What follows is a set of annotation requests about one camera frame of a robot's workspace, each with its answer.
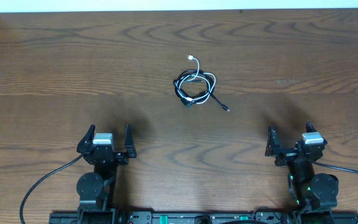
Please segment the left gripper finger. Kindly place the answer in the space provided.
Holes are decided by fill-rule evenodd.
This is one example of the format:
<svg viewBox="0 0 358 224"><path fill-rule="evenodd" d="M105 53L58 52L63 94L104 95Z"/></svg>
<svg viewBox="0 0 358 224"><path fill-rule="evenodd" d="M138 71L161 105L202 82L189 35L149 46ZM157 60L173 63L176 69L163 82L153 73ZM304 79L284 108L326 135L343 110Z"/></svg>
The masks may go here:
<svg viewBox="0 0 358 224"><path fill-rule="evenodd" d="M94 138L94 131L95 131L95 125L92 124L86 134L83 136L83 138L80 140L80 142L77 145L76 151L80 154L85 154L87 151L87 148L92 145L93 138Z"/></svg>
<svg viewBox="0 0 358 224"><path fill-rule="evenodd" d="M132 134L130 126L126 126L126 135L125 135L125 141L124 141L124 147L127 152L128 158L136 158L137 157L137 151L133 142Z"/></svg>

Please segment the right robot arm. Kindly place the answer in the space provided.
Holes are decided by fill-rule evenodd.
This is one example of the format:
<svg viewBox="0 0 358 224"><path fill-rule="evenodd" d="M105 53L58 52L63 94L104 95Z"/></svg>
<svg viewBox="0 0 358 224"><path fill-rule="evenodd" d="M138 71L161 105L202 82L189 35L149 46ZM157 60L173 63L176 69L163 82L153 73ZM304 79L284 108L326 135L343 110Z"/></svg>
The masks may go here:
<svg viewBox="0 0 358 224"><path fill-rule="evenodd" d="M331 174L316 174L313 168L328 142L309 121L305 129L293 147L282 147L276 130L269 126L265 156L274 157L276 166L288 167L290 193L299 206L292 215L295 223L334 223L339 181Z"/></svg>

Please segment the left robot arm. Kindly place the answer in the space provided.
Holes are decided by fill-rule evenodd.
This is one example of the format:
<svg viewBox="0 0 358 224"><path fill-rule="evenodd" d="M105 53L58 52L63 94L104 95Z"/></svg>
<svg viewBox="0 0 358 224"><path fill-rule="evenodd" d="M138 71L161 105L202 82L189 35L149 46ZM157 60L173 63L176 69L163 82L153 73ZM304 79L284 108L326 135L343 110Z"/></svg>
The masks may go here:
<svg viewBox="0 0 358 224"><path fill-rule="evenodd" d="M77 223L127 223L129 216L112 205L114 188L117 181L117 168L129 163L129 159L137 157L137 151L131 135L131 129L126 127L125 150L114 150L111 133L95 133L95 125L91 125L82 140L77 145L77 152L90 165L92 172L82 175L76 184L80 196Z"/></svg>

